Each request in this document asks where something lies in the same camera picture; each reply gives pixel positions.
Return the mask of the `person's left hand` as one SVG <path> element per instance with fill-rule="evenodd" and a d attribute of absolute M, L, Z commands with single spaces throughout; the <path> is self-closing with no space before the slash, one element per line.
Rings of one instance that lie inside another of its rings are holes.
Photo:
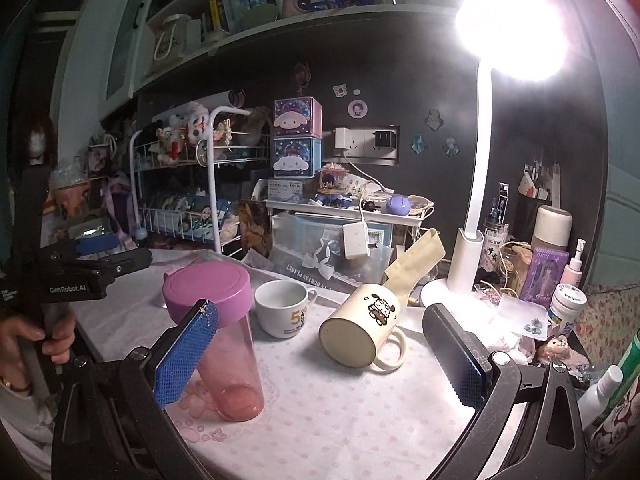
<path fill-rule="evenodd" d="M 70 347 L 75 340 L 76 318 L 72 310 L 56 322 L 52 335 L 21 315 L 1 319 L 1 378 L 16 393 L 26 393 L 32 386 L 18 341 L 43 342 L 42 353 L 54 364 L 65 364 L 70 359 Z"/>

